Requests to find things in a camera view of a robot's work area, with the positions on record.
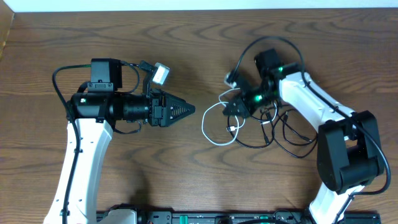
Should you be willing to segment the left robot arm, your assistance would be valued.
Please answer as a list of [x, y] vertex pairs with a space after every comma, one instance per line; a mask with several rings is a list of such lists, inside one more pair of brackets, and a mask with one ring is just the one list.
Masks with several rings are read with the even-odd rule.
[[162, 128], [195, 112], [185, 100], [160, 89], [169, 67], [114, 58], [94, 58], [91, 78], [69, 101], [61, 93], [67, 114], [67, 148], [52, 206], [44, 223], [150, 223], [147, 212], [117, 205], [97, 212], [98, 187], [104, 156], [117, 121]]

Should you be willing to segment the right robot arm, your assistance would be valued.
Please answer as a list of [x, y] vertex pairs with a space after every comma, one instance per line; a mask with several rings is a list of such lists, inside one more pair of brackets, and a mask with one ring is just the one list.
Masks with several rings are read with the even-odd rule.
[[312, 81], [303, 61], [286, 65], [270, 49], [257, 54], [254, 62], [262, 80], [259, 86], [251, 86], [236, 69], [225, 76], [224, 82], [241, 93], [227, 103], [223, 114], [248, 118], [262, 106], [284, 101], [316, 130], [322, 184], [302, 223], [338, 223], [354, 197], [366, 195], [364, 187], [382, 174], [386, 183], [374, 194], [388, 189], [391, 169], [372, 113], [357, 113], [328, 95]]

